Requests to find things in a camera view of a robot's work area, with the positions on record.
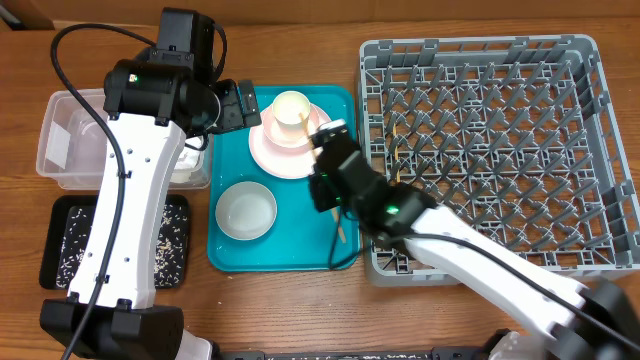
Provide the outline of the wooden chopstick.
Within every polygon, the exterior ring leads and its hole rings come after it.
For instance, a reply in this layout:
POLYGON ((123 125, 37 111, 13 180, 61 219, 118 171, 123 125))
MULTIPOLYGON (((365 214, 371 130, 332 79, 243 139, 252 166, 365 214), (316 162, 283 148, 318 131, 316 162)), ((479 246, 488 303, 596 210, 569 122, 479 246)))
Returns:
MULTIPOLYGON (((308 131, 308 117, 303 112, 299 112, 298 113, 298 118, 299 118, 299 120, 301 122, 302 130, 303 130, 305 136, 308 139, 308 145, 309 145, 310 154, 311 154, 314 162, 317 162, 316 150, 315 150, 315 148, 313 146, 310 132, 308 131)), ((339 239, 341 240, 341 242, 345 243, 346 239, 345 239, 345 233, 344 233, 344 231, 342 229, 342 226, 341 226, 341 215, 338 212, 337 208, 333 208, 331 210, 331 214, 332 214, 332 217, 334 218, 334 221, 335 221, 335 223, 337 225, 337 235, 338 235, 339 239)))
POLYGON ((398 147, 400 145, 401 142, 401 138, 398 135, 398 131, 397 131, 397 124, 393 123, 392 125, 392 135, 393 135, 393 139, 391 142, 391 147, 393 150, 393 160, 394 160, 394 175, 395 175, 395 180, 397 183, 400 182, 400 164, 399 164, 399 150, 398 147))

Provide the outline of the black plastic tray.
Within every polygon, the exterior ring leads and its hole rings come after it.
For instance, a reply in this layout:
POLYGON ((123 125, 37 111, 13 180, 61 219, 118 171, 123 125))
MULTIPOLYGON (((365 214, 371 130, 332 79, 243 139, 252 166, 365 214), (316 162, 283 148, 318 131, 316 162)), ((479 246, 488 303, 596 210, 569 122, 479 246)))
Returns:
MULTIPOLYGON (((49 290, 65 290, 57 289, 54 286, 54 278, 57 271, 57 265, 59 260, 59 251, 61 249, 62 235, 64 233, 69 210, 73 206, 92 206, 96 208, 97 197, 95 195, 65 195, 60 197, 54 203, 52 207, 52 213, 49 223, 49 229, 44 248, 44 254, 41 262, 41 268, 39 273, 39 283, 44 289, 49 290)), ((173 205, 186 205, 189 210, 190 207, 187 199, 182 195, 169 195, 166 199, 167 204, 173 205)), ((188 231, 188 250, 189 250, 189 232, 188 231)))

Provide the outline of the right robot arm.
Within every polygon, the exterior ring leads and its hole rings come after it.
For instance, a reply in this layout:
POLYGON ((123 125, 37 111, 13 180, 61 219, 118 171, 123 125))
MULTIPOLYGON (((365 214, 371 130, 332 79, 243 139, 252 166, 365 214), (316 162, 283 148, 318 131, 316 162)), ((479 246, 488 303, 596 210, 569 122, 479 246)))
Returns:
POLYGON ((495 334, 483 358, 638 358, 639 317, 615 283, 589 288, 547 271, 474 230, 428 193, 388 183, 341 121, 320 126, 308 139, 317 211, 351 214, 374 245, 448 273, 525 329, 495 334))

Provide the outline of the white napkin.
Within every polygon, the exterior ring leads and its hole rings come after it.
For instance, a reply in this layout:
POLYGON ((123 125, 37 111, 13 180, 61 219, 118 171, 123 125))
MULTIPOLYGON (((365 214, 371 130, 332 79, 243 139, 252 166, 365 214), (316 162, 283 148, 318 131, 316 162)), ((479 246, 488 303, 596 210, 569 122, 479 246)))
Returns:
POLYGON ((203 155, 202 146, 204 139, 202 137, 192 137, 185 141, 185 147, 180 153, 176 162, 175 171, 193 171, 203 155))

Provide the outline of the pink bowl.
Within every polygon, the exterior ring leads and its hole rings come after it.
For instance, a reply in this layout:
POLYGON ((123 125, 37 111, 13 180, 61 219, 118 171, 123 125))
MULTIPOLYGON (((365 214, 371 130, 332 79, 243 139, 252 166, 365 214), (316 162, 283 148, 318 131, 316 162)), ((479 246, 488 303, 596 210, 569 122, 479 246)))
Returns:
MULTIPOLYGON (((273 113, 273 106, 270 105, 262 113, 264 133, 267 138, 274 144, 284 148, 299 148, 308 145, 308 137, 304 132, 299 132, 299 136, 290 137, 280 128, 279 122, 273 113)), ((313 134, 320 125, 320 117, 315 105, 311 106, 309 120, 307 122, 307 130, 313 134)))

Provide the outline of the grey dishwasher rack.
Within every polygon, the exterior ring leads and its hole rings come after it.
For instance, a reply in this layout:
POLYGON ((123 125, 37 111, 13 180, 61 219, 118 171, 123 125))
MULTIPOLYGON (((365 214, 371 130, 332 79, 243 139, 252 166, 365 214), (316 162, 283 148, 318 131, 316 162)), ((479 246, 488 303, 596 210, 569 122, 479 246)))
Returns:
POLYGON ((520 257, 580 280, 639 268, 639 201, 595 41, 585 35, 369 40, 358 138, 520 257))

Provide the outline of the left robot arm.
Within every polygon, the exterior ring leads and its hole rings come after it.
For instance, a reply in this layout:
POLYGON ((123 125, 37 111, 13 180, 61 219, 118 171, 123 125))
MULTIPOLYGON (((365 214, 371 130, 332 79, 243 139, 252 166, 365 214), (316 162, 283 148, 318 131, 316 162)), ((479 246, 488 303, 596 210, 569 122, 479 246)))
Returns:
POLYGON ((250 81, 222 78, 223 28, 193 10, 166 8, 156 40, 116 63, 93 117, 106 135, 105 167, 83 259, 63 299, 41 308, 41 328, 66 356, 211 359, 180 308, 155 301, 156 244, 172 173, 192 137, 260 124, 250 81))

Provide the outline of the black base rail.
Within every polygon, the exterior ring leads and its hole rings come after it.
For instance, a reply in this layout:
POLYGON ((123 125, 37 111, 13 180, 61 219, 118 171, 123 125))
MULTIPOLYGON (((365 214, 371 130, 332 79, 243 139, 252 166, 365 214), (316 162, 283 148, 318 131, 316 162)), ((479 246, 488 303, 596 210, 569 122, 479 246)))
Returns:
POLYGON ((486 360, 481 347, 433 347, 416 351, 265 353, 262 351, 221 352, 223 360, 486 360))

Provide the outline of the rice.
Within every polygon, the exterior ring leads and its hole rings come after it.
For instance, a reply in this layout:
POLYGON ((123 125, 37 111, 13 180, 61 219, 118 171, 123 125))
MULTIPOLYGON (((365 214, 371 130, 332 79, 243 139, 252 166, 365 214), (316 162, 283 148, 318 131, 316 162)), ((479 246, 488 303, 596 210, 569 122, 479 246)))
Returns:
MULTIPOLYGON (((87 247, 95 206, 73 206, 67 216, 54 286, 67 289, 87 247)), ((167 204, 155 246, 154 284, 157 289, 178 287, 184 278, 188 251, 189 210, 186 205, 167 204)))

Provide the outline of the grey bowl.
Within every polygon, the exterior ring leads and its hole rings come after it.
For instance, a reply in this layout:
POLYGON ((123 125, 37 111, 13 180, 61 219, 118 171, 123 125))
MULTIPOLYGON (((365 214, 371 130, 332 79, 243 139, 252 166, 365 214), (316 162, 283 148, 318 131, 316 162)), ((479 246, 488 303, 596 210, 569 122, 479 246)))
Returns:
POLYGON ((252 241, 265 235, 274 225, 277 202, 264 185, 244 181, 226 189, 215 207, 215 220, 221 231, 238 241, 252 241))

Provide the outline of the pink plate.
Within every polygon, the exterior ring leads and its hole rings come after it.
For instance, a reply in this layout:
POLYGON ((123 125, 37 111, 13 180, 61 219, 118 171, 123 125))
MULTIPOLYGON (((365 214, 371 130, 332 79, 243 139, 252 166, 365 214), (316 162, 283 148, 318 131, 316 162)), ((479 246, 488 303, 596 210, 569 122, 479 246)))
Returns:
MULTIPOLYGON (((320 124, 330 121, 329 116, 322 109, 318 106, 316 109, 320 117, 320 124)), ((309 145, 289 149, 274 144, 264 133, 263 121, 260 126, 250 129, 248 142, 250 153, 255 162, 275 177, 300 179, 313 172, 315 162, 310 154, 309 145)), ((321 150, 319 148, 315 150, 319 155, 321 150)))

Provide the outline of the clear plastic bin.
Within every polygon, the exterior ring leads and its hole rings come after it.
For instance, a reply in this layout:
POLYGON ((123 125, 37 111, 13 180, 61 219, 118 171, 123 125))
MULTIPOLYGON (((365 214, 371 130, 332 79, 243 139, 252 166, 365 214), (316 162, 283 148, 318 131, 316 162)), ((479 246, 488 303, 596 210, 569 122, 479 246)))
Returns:
MULTIPOLYGON (((107 139, 87 111, 68 91, 49 98, 40 132, 36 171, 65 190, 98 190, 106 160, 107 139)), ((175 171, 172 190, 202 189, 211 182, 213 145, 209 144, 197 167, 175 171)))

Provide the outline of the cream cup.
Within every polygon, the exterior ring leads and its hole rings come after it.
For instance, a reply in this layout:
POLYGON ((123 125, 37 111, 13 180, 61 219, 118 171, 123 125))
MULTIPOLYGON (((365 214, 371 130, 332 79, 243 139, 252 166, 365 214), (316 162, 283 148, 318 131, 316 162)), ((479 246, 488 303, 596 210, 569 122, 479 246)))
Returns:
POLYGON ((301 92, 285 91, 274 99, 272 114, 283 136, 287 140, 297 140, 308 128, 311 103, 301 92))

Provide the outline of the teal serving tray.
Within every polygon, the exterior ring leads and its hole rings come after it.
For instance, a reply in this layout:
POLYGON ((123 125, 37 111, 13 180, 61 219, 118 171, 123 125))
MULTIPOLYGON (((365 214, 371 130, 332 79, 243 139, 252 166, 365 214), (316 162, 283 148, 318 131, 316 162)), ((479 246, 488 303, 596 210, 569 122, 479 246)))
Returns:
MULTIPOLYGON (((338 85, 256 86, 260 110, 265 110, 281 92, 303 93, 331 119, 344 119, 355 136, 353 97, 338 85)), ((264 171, 250 153, 250 130, 214 136, 207 252, 210 262, 225 272, 281 272, 328 269, 328 256, 336 223, 330 211, 318 213, 309 191, 309 181, 285 180, 264 171), (273 226, 255 240, 235 240, 223 233, 216 221, 216 205, 229 187, 244 181, 264 185, 274 195, 277 214, 273 226)), ((360 249, 357 222, 341 221, 345 242, 338 240, 333 264, 360 249)))

